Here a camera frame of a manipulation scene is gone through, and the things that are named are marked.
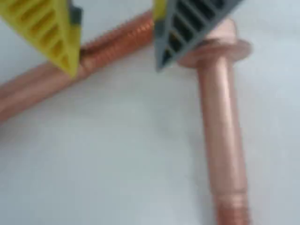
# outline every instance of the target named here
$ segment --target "yellow tool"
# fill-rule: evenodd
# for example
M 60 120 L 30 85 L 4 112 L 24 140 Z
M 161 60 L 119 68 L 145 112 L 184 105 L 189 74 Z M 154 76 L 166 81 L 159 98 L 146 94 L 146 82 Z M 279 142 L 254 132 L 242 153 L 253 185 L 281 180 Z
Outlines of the yellow tool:
M 70 0 L 0 0 L 0 15 L 52 63 L 76 75 L 82 10 Z

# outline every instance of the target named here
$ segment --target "copper threads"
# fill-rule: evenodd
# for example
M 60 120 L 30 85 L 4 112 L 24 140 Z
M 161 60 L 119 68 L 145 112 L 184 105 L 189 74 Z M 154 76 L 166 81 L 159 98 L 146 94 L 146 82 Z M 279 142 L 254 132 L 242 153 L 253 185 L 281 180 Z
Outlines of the copper threads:
M 0 121 L 77 83 L 105 67 L 150 44 L 153 20 L 148 11 L 120 28 L 108 32 L 82 47 L 82 58 L 75 79 L 47 62 L 0 86 Z
M 232 20 L 223 21 L 206 41 L 179 63 L 197 68 L 210 189 L 218 225 L 249 225 L 245 161 L 234 90 L 233 63 L 248 56 Z

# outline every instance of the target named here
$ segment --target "gray plastic tool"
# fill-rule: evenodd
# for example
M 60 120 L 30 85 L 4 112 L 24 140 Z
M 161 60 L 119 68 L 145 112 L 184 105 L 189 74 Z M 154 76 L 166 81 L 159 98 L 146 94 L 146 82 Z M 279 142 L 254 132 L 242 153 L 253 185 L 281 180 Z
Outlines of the gray plastic tool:
M 155 23 L 160 70 L 193 49 L 242 0 L 168 0 L 166 17 Z

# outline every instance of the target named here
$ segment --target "white surface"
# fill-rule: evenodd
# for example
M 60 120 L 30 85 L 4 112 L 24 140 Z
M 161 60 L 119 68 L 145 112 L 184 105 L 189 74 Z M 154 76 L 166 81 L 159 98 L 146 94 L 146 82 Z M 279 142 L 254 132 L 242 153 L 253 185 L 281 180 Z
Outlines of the white surface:
M 151 0 L 78 0 L 88 40 Z M 299 223 L 300 3 L 246 0 L 236 66 L 255 225 Z M 0 24 L 2 82 L 42 62 Z M 122 60 L 0 127 L 1 225 L 212 225 L 195 73 Z

